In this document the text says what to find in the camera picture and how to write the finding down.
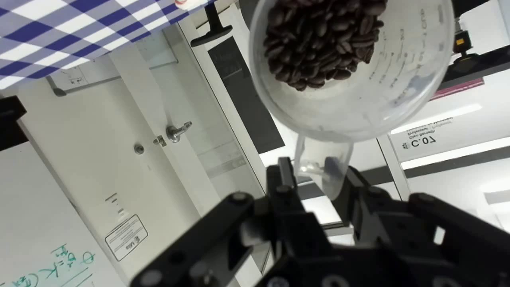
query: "blue checkered cloth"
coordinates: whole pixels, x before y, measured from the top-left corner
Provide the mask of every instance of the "blue checkered cloth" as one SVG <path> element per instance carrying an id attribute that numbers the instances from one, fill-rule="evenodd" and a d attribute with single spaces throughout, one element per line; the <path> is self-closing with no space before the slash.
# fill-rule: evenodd
<path id="1" fill-rule="evenodd" d="M 184 16 L 173 0 L 0 0 L 0 89 L 79 65 Z"/>

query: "checkered tablecloth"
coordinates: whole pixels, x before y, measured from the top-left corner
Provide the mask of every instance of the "checkered tablecloth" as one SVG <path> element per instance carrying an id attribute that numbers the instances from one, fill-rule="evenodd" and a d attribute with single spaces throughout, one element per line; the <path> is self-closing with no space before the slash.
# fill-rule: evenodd
<path id="1" fill-rule="evenodd" d="M 0 0 L 0 89 L 95 59 L 186 14 L 173 0 Z"/>

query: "door handle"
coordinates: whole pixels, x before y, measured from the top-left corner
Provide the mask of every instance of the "door handle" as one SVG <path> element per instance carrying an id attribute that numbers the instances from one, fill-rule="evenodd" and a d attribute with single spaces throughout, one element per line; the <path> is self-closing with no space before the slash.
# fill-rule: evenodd
<path id="1" fill-rule="evenodd" d="M 165 127 L 165 135 L 173 142 L 180 142 L 180 135 L 184 134 L 189 127 L 191 127 L 191 121 L 186 121 L 181 127 L 175 127 L 175 126 L 167 126 Z"/>

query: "black machine part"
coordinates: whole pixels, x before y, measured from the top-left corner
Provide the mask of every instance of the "black machine part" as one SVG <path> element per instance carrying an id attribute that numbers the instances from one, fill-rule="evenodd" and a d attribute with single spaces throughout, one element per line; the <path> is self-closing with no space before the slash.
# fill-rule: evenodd
<path id="1" fill-rule="evenodd" d="M 510 287 L 510 236 L 428 194 L 390 199 L 349 169 L 337 197 L 355 245 L 331 244 L 304 210 L 290 159 L 267 167 L 267 194 L 224 197 L 130 287 L 223 287 L 258 242 L 275 264 L 259 287 Z M 443 242 L 433 242 L 436 229 Z"/>

